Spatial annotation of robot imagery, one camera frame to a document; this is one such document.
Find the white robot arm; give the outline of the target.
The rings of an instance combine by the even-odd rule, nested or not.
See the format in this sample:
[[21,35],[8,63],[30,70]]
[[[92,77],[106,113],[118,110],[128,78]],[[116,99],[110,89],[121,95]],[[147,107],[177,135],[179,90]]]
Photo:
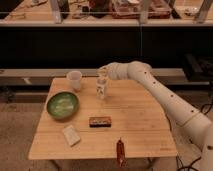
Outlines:
[[160,83],[153,76],[152,67],[149,64],[139,61],[113,62],[100,67],[97,73],[102,78],[130,79],[140,83],[201,150],[199,171],[213,171],[213,121]]

